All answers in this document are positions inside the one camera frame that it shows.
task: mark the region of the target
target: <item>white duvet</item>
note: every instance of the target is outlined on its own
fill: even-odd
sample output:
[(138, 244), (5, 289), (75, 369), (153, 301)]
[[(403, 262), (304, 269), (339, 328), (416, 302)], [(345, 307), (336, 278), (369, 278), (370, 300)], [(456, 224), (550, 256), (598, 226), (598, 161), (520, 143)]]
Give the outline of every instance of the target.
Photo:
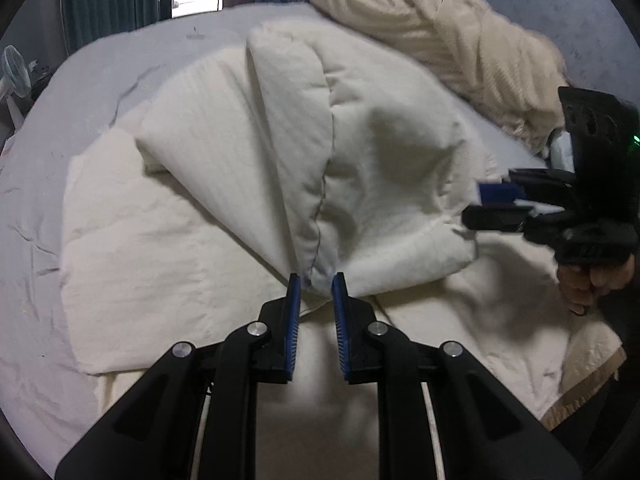
[[(175, 75), (76, 158), (62, 298), (103, 406), (136, 377), (118, 372), (223, 339), (290, 272), (309, 311), (337, 271), (414, 340), (461, 341), (548, 427), (583, 403), (620, 342), (598, 317), (569, 317), (546, 249), (461, 229), (495, 167), (455, 99), (393, 50), (282, 20)], [(302, 323), (290, 392), (306, 407), (337, 368), (335, 341), (310, 335), (326, 317)]]
[(533, 153), (564, 126), (558, 98), (558, 87), (567, 85), (562, 55), (545, 36), (509, 22), (485, 0), (311, 3), (423, 63)]

